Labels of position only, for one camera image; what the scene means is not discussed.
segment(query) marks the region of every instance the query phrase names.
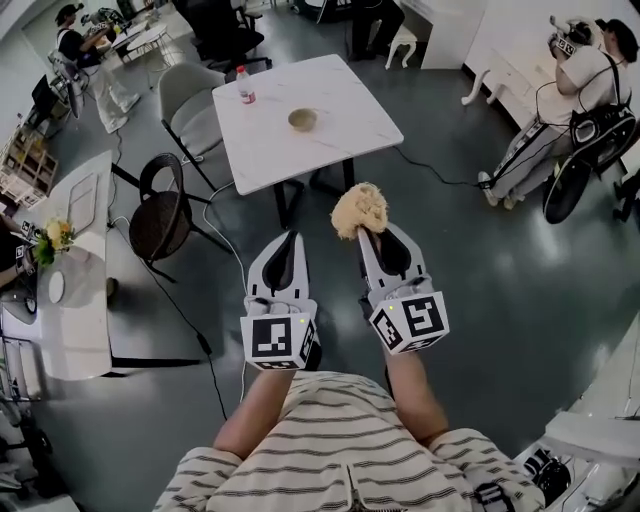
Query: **shoe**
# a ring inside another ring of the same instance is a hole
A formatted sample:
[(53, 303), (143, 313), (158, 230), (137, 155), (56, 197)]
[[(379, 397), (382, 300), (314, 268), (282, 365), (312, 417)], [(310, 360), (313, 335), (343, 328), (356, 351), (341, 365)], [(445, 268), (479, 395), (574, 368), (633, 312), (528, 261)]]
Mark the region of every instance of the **shoe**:
[(372, 52), (371, 50), (365, 50), (363, 52), (352, 53), (351, 56), (349, 57), (349, 60), (351, 62), (358, 62), (360, 60), (373, 60), (375, 58), (376, 58), (375, 52)]
[[(490, 179), (491, 179), (491, 176), (489, 176), (486, 172), (478, 173), (478, 181), (489, 181)], [(498, 206), (500, 199), (498, 199), (496, 196), (493, 195), (493, 192), (491, 192), (491, 189), (483, 188), (482, 191), (484, 192), (484, 196), (487, 198), (487, 202), (491, 206), (493, 207)]]
[(613, 182), (613, 192), (616, 195), (616, 199), (618, 201), (622, 201), (624, 199), (624, 194), (622, 193), (622, 187), (618, 185), (615, 181)]
[(113, 121), (108, 128), (105, 126), (105, 128), (107, 128), (107, 133), (108, 134), (112, 134), (113, 132), (118, 131), (125, 124), (127, 124), (128, 120), (129, 120), (129, 118), (127, 116), (119, 117), (118, 119)]
[(513, 210), (514, 206), (518, 204), (519, 201), (520, 201), (519, 198), (513, 197), (511, 194), (508, 194), (502, 201), (502, 205), (504, 206), (505, 210), (511, 211)]
[(126, 106), (122, 109), (122, 111), (126, 114), (133, 108), (133, 106), (140, 101), (140, 95), (134, 94), (131, 101), (126, 104)]
[(622, 211), (618, 209), (613, 210), (613, 218), (620, 222), (627, 222), (627, 219), (622, 216)]

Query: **yellow flower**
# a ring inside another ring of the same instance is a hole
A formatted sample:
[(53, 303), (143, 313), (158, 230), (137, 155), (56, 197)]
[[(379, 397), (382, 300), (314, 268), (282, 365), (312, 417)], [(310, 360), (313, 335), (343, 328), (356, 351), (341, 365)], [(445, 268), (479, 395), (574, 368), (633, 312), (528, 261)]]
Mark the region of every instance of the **yellow flower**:
[(57, 220), (49, 222), (49, 224), (47, 224), (47, 236), (51, 240), (55, 249), (55, 242), (57, 241), (58, 243), (60, 243), (60, 237), (62, 236), (62, 229), (60, 227), (60, 223)]

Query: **black cap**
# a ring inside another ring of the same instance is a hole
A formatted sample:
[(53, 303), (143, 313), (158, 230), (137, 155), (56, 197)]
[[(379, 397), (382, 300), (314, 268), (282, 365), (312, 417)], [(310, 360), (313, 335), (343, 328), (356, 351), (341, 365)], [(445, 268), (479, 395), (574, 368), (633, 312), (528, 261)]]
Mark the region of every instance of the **black cap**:
[(629, 27), (620, 20), (610, 20), (606, 30), (616, 35), (618, 49), (627, 62), (638, 60), (638, 40)]
[(73, 5), (73, 4), (67, 4), (67, 5), (63, 6), (62, 9), (60, 9), (58, 11), (58, 14), (56, 15), (56, 24), (58, 26), (62, 25), (66, 18), (68, 18), (69, 16), (73, 16), (75, 13), (77, 13), (83, 7), (84, 7), (84, 5), (82, 5), (82, 4), (79, 4), (77, 7), (75, 5)]

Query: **white stool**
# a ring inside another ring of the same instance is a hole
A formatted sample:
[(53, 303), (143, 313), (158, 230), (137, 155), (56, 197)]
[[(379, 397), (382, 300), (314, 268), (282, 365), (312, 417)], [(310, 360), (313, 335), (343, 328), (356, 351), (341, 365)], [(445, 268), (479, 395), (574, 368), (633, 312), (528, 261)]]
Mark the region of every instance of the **white stool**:
[(416, 38), (416, 36), (414, 36), (413, 33), (407, 27), (405, 27), (404, 25), (401, 25), (400, 28), (398, 29), (398, 32), (396, 33), (396, 36), (393, 38), (393, 41), (391, 41), (391, 48), (389, 49), (389, 58), (387, 59), (387, 64), (385, 65), (385, 69), (389, 69), (391, 67), (391, 60), (393, 59), (393, 56), (395, 55), (396, 50), (398, 49), (398, 46), (400, 46), (401, 44), (406, 44), (409, 46), (409, 51), (404, 56), (404, 59), (402, 59), (402, 67), (406, 68), (409, 57), (411, 57), (413, 53), (416, 51), (417, 42), (418, 42), (418, 39)]

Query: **seat cushion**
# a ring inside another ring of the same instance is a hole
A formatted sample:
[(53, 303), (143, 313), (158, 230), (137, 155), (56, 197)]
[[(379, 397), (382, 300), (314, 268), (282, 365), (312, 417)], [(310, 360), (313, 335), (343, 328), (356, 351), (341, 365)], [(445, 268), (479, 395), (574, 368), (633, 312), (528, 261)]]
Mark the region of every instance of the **seat cushion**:
[(193, 156), (202, 155), (217, 145), (222, 131), (215, 107), (211, 105), (191, 119), (180, 133), (180, 139)]
[(222, 138), (211, 91), (205, 89), (189, 98), (171, 120), (171, 129), (193, 156), (202, 155)]

